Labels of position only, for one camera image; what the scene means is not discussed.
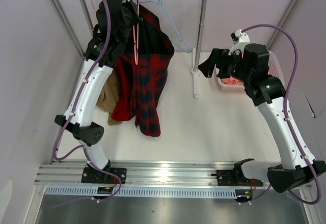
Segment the red plaid skirt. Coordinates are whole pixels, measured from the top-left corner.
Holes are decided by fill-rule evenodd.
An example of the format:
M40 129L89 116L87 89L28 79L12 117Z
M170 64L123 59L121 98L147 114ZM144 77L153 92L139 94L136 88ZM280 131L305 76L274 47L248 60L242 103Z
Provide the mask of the red plaid skirt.
M133 85L130 113L142 134L161 134L157 106L168 78L168 66L175 49L170 38L161 30L159 18L140 5L143 21L139 27L138 64L132 66Z

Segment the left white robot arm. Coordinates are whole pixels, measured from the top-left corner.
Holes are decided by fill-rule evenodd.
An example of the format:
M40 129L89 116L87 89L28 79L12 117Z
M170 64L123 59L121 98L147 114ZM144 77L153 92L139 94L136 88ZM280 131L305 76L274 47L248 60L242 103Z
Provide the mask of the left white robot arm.
M98 23L86 49L75 94L64 114L55 117L55 123L80 142L94 168L93 178L105 183L111 176L110 161L100 142L104 128L92 121L94 109L106 80L127 48L132 28L141 18L133 2L121 0L101 2L96 17Z

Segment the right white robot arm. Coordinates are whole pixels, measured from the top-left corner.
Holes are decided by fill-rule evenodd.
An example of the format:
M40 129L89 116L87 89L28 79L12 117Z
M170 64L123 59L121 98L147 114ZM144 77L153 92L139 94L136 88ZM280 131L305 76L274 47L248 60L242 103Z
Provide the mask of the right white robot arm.
M265 166L262 175L275 191L283 193L325 173L325 162L316 160L289 117L285 88L279 78L269 73L268 63L265 45L250 43L234 54L228 49L214 48L198 68L206 78L212 77L217 68L218 77L233 77L243 83L245 93L265 118L281 158L280 164Z

